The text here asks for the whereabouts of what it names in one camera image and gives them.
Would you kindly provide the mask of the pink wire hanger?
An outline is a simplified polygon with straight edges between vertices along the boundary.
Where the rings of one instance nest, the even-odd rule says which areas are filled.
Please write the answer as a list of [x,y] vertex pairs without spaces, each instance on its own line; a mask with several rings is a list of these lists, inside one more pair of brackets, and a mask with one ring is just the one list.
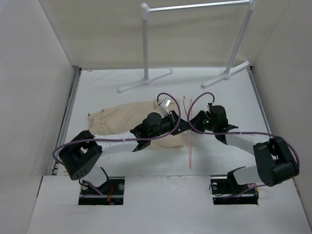
[[[183,96],[183,108],[184,108],[184,112],[186,116],[188,114],[189,108],[192,103],[193,103],[193,100],[190,99],[189,106],[187,106],[186,97]],[[189,168],[191,169],[192,168],[192,131],[191,130],[187,131],[187,137],[188,137]]]

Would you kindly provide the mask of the beige cargo trousers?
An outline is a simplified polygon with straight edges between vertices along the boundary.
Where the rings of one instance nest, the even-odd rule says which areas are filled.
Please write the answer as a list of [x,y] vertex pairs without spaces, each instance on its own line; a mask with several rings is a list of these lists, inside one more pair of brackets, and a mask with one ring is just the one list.
[[[148,114],[153,112],[161,114],[157,100],[132,102],[102,109],[97,113],[88,114],[89,131],[93,135],[99,136],[121,134],[141,124]],[[162,139],[153,140],[146,149],[182,148],[183,145],[182,134],[169,135]]]

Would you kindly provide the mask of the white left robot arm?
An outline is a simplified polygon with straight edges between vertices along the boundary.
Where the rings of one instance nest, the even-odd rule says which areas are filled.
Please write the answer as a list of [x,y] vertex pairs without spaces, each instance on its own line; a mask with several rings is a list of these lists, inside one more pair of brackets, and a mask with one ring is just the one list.
[[165,117],[159,113],[150,113],[134,129],[117,135],[110,135],[103,145],[96,143],[90,131],[82,131],[69,142],[58,154],[71,180],[84,180],[92,184],[98,194],[109,190],[109,181],[104,171],[96,162],[101,155],[120,152],[137,152],[145,149],[151,141],[167,134],[177,135],[190,129],[174,111]]

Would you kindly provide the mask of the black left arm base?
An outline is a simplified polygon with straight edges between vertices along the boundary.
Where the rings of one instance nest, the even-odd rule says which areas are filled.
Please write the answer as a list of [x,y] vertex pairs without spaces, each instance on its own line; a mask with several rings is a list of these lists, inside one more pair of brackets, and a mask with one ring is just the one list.
[[98,187],[88,180],[79,180],[81,190],[78,205],[123,205],[125,178],[108,176],[102,167],[100,170],[105,175],[105,181]]

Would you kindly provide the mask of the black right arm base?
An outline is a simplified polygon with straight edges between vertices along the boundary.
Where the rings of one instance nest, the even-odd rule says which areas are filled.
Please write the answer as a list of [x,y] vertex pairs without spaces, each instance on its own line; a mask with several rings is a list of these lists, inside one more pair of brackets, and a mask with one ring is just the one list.
[[226,175],[210,177],[209,191],[213,196],[214,205],[257,205],[259,193],[255,184],[239,185],[234,177],[237,168]]

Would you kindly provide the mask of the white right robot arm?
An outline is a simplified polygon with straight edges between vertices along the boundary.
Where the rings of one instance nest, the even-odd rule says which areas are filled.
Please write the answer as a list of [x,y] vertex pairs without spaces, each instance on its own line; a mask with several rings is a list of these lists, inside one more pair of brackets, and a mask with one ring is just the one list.
[[299,174],[298,156],[280,136],[263,132],[244,132],[228,123],[225,108],[210,106],[188,119],[191,128],[201,134],[213,134],[220,142],[237,147],[255,159],[255,165],[242,166],[230,172],[226,187],[232,193],[239,192],[245,184],[272,187]]

